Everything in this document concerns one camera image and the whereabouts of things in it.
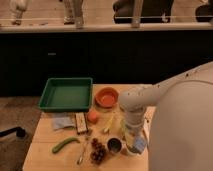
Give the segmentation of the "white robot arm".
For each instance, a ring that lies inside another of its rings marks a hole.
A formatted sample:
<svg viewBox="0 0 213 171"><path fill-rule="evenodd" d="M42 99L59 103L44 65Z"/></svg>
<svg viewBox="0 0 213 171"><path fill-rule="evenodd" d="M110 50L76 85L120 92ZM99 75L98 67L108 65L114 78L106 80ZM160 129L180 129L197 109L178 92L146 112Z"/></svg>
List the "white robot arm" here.
<svg viewBox="0 0 213 171"><path fill-rule="evenodd" d="M213 61L119 95L127 116L153 106L149 171L213 171Z"/></svg>

